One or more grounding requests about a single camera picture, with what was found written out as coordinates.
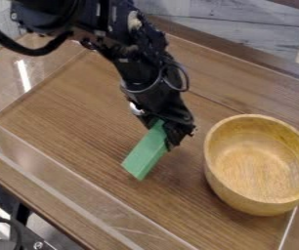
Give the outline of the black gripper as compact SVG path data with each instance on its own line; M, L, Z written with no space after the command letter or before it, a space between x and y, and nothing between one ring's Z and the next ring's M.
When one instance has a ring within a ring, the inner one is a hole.
M130 110L149 130L154 123L163 122L165 144L167 149L179 146L183 138L194 131L194 119L181 95L169 87L139 89L127 88Z

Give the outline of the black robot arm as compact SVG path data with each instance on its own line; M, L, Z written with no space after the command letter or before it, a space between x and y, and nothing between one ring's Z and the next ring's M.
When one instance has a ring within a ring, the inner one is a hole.
M113 64L130 110L146 128L161 124L165 146L178 146L195 125L181 99L189 75L167 53L163 31L133 0L10 0L14 21L38 35L70 38Z

